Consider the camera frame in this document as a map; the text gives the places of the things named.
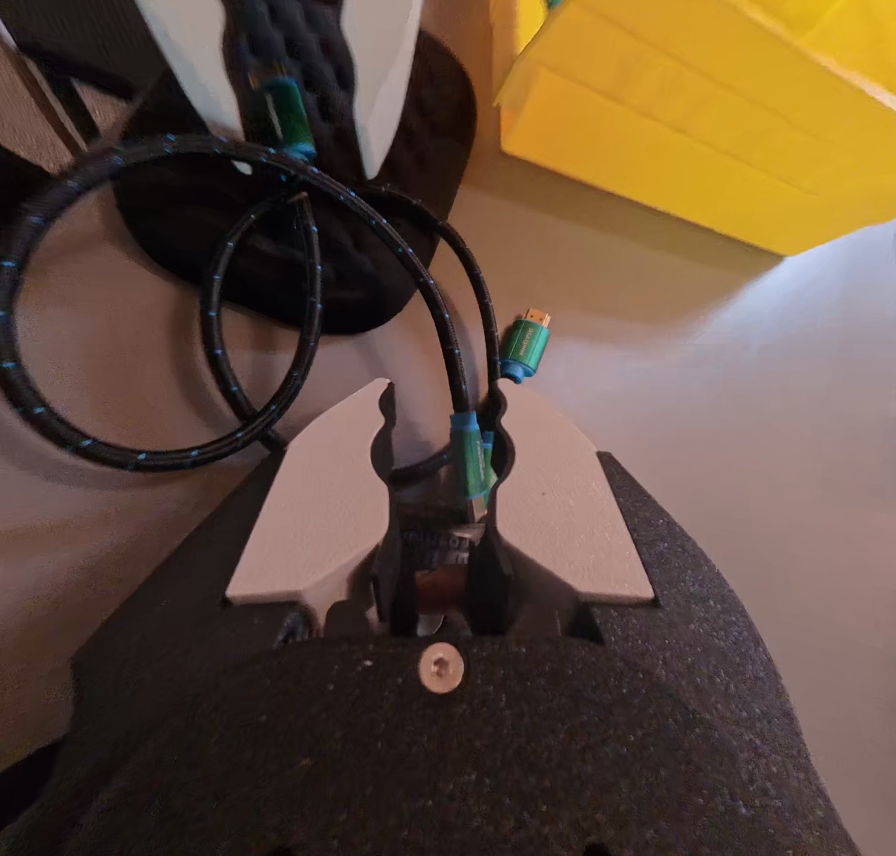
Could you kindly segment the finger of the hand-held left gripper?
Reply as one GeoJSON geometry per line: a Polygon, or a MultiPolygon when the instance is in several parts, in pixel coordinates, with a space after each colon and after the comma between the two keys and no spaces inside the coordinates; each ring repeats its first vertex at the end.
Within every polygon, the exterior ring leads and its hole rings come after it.
{"type": "Polygon", "coordinates": [[[375,178],[397,134],[424,0],[343,0],[354,66],[353,117],[364,176],[375,178]]]}
{"type": "Polygon", "coordinates": [[[223,39],[222,0],[134,0],[185,97],[209,132],[244,138],[223,39]]]}

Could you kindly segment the yellow plastic bin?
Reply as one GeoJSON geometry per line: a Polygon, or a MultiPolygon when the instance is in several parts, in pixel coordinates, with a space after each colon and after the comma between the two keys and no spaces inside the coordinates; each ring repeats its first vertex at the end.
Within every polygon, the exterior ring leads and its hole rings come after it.
{"type": "Polygon", "coordinates": [[[500,146],[783,256],[894,219],[894,0],[489,0],[500,146]]]}

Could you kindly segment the black quilted wrist rest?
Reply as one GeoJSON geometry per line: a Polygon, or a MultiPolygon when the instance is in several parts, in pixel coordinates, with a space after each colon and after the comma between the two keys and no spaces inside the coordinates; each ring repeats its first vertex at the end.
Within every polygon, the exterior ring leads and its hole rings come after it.
{"type": "MultiPolygon", "coordinates": [[[[331,35],[312,35],[300,59],[302,94],[317,166],[362,196],[394,189],[446,220],[476,135],[470,78],[436,37],[418,35],[399,126],[379,173],[364,180],[352,122],[353,67],[331,35]]],[[[237,220],[265,197],[286,191],[280,172],[245,174],[224,158],[187,155],[129,169],[113,183],[129,234],[166,272],[198,284],[237,220]]],[[[322,253],[322,331],[353,335],[387,323],[416,288],[370,227],[317,192],[308,194],[322,253]]],[[[292,327],[303,319],[306,277],[290,212],[272,211],[241,238],[223,294],[228,302],[292,327]]]]}

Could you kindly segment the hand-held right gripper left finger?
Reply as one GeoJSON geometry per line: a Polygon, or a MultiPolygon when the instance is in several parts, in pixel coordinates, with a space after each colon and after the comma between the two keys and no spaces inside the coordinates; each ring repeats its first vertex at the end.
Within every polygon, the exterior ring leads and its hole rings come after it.
{"type": "Polygon", "coordinates": [[[290,442],[225,596],[297,603],[323,626],[348,602],[373,619],[370,567],[391,525],[395,387],[375,379],[290,442]]]}

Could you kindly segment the black video switch box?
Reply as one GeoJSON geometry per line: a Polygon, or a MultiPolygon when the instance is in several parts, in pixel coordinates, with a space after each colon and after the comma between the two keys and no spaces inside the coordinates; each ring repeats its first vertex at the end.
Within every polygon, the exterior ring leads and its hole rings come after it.
{"type": "Polygon", "coordinates": [[[433,625],[462,608],[486,507],[482,499],[458,498],[437,480],[402,486],[396,496],[400,571],[409,578],[401,597],[419,623],[433,625]]]}

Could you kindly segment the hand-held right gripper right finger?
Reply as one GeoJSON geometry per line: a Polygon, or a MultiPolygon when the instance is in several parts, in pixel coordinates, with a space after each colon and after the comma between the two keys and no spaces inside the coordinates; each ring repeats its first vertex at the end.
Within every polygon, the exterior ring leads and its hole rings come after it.
{"type": "Polygon", "coordinates": [[[655,606],[597,447],[534,390],[502,379],[498,391],[506,463],[488,532],[511,575],[510,632],[566,634],[592,606],[655,606]]]}

